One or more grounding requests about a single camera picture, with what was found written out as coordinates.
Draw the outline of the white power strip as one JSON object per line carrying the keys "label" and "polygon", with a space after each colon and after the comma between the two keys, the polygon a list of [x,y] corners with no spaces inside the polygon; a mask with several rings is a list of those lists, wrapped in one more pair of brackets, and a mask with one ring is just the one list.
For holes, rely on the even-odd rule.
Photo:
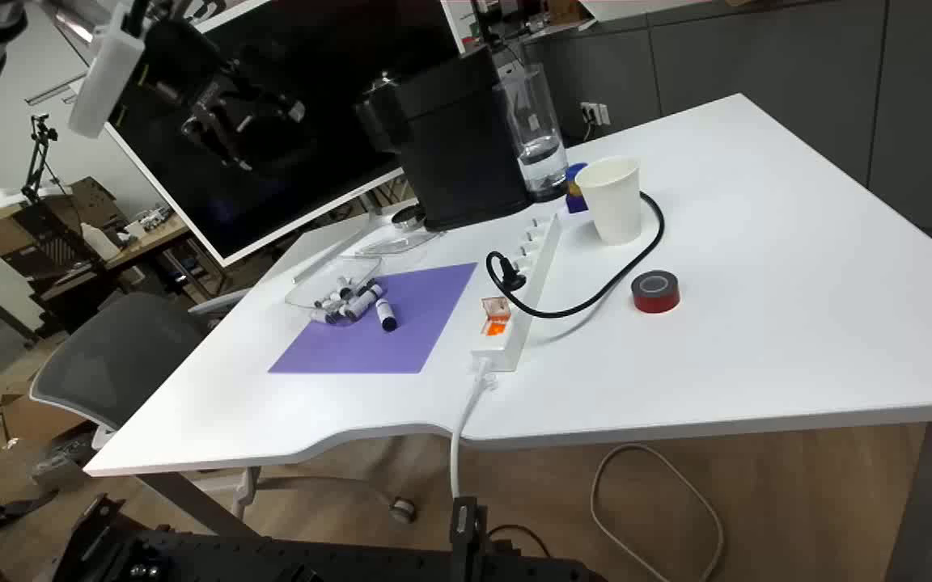
{"label": "white power strip", "polygon": [[491,264],[481,274],[481,325],[473,352],[484,358],[496,373],[511,373],[524,352],[530,318],[514,307],[514,301],[528,307],[538,305],[556,239],[556,214],[524,216],[516,226],[509,230],[509,239],[500,246],[509,268]]}

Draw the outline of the clear plastic container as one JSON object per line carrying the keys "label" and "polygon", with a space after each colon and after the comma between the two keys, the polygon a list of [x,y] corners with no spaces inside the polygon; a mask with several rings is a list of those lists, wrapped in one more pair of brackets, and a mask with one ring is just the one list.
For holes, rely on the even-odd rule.
{"label": "clear plastic container", "polygon": [[286,301],[312,313],[317,323],[360,321],[370,307],[364,290],[378,279],[381,261],[425,244],[429,244],[425,226],[364,219],[317,261],[300,268]]}

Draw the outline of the blue small box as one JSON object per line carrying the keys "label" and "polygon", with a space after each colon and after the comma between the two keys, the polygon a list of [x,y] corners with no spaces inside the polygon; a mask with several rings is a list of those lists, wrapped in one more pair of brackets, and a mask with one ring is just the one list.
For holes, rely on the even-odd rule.
{"label": "blue small box", "polygon": [[582,196],[582,189],[576,183],[576,176],[584,169],[584,163],[576,163],[565,169],[565,210],[568,214],[584,214],[584,196]]}

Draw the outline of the purple paper mat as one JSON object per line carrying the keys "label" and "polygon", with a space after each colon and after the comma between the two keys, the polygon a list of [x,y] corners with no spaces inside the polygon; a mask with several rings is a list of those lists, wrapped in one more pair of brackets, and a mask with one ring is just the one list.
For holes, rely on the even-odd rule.
{"label": "purple paper mat", "polygon": [[429,358],[475,264],[381,274],[351,323],[306,323],[277,356],[287,374],[414,374]]}

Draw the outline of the wooden cluttered desk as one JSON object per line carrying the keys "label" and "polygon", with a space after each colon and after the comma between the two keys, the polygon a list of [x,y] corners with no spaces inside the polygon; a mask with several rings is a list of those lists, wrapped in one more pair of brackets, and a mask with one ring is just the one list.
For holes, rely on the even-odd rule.
{"label": "wooden cluttered desk", "polygon": [[177,216],[145,230],[93,179],[0,208],[0,261],[27,281],[43,318],[66,331],[85,323],[110,293],[155,281],[166,293],[196,301],[207,299],[199,274],[218,274]]}

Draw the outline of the white bottle on mat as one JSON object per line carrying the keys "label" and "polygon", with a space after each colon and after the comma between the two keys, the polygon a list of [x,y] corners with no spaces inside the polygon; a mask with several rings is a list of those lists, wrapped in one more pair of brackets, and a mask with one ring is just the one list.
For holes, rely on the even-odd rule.
{"label": "white bottle on mat", "polygon": [[385,334],[397,331],[397,313],[385,293],[378,293],[373,307]]}

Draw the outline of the large black monitor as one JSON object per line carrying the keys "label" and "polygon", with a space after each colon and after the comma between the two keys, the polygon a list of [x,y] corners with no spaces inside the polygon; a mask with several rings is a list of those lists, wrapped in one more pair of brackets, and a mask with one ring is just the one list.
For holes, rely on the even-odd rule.
{"label": "large black monitor", "polygon": [[357,106],[459,56],[443,0],[121,0],[68,130],[110,137],[194,239],[237,264],[391,182]]}

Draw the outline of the black tripod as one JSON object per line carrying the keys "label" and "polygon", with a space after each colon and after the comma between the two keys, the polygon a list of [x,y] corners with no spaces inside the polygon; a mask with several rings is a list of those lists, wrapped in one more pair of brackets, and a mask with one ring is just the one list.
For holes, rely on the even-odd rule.
{"label": "black tripod", "polygon": [[34,202],[43,189],[43,176],[48,170],[48,149],[57,143],[57,130],[48,124],[44,113],[29,120],[33,154],[27,166],[21,196]]}

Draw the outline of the white paper cup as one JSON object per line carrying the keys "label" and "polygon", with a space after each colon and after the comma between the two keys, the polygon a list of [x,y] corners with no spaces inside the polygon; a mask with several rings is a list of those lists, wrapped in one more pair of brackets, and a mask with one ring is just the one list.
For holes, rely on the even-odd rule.
{"label": "white paper cup", "polygon": [[602,244],[631,244],[644,226],[638,166],[623,160],[589,163],[576,183]]}

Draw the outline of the grey office chair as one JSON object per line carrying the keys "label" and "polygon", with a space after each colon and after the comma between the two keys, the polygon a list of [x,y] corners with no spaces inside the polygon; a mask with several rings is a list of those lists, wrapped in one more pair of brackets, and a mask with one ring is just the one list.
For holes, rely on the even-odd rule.
{"label": "grey office chair", "polygon": [[171,299],[122,293],[43,362],[29,399],[121,431],[205,337],[207,323]]}

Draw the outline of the red black tape roll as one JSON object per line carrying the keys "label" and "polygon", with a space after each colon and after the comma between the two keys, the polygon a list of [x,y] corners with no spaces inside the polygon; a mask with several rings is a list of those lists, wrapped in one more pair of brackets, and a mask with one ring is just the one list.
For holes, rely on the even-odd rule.
{"label": "red black tape roll", "polygon": [[673,273],[644,273],[631,281],[631,301],[642,313],[665,313],[678,305],[678,279]]}

